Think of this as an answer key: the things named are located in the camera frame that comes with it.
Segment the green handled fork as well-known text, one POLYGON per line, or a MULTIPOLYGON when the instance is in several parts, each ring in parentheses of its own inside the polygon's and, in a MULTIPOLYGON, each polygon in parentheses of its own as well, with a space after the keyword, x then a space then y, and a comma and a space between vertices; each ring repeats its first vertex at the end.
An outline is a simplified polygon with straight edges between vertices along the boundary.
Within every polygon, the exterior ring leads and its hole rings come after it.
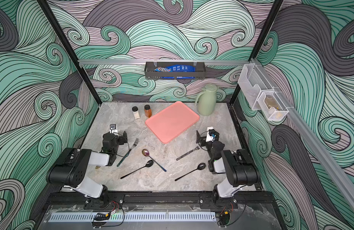
POLYGON ((129 148, 128 152, 123 156, 123 158, 117 164, 117 167, 119 167, 123 163, 123 161, 129 156, 130 152, 138 145, 138 143, 139 143, 139 139, 136 138, 134 144, 129 148))

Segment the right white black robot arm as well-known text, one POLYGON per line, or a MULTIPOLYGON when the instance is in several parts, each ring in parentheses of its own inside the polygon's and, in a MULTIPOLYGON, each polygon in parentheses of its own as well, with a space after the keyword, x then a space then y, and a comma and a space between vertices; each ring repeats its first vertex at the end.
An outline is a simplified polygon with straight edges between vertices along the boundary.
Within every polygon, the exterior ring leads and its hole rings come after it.
POLYGON ((208 169, 213 174, 225 174, 225 179, 214 186, 209 200, 216 206, 228 207, 242 188, 259 183, 260 173, 247 150, 226 150, 219 141, 220 134, 213 128, 205 134, 196 132, 196 143, 208 152, 208 169))

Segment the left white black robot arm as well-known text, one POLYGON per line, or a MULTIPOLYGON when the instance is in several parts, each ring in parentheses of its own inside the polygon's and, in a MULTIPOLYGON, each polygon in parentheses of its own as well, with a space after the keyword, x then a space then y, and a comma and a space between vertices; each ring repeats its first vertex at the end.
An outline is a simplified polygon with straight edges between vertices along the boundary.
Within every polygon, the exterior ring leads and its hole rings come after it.
POLYGON ((113 166, 118 148, 128 142, 127 132, 108 132, 103 135, 102 151, 65 148, 47 172, 46 181, 52 185, 68 187, 87 198, 101 202, 100 209, 111 204, 108 188, 86 175, 89 165, 113 166))

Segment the grey handled fork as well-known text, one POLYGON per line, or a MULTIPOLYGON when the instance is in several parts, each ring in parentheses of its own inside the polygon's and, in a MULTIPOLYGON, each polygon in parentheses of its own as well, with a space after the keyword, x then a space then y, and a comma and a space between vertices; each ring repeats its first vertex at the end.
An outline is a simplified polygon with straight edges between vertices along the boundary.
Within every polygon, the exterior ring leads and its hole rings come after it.
POLYGON ((184 158, 184 157, 188 156, 189 154, 191 154, 192 152, 199 150, 200 148, 201 148, 200 146, 197 146, 197 147, 195 147, 194 149, 188 151, 187 153, 185 153, 185 154, 179 156, 178 158, 176 158, 176 160, 179 161, 179 160, 181 160, 182 158, 184 158))

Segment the pink plastic tray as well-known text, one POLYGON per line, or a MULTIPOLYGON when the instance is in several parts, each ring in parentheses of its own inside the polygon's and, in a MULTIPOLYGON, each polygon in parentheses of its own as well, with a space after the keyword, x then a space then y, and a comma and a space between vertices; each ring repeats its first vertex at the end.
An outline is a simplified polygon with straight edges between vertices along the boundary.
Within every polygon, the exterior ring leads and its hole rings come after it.
POLYGON ((168 144, 199 119, 197 113, 178 101, 151 116, 145 124, 163 144, 168 144))

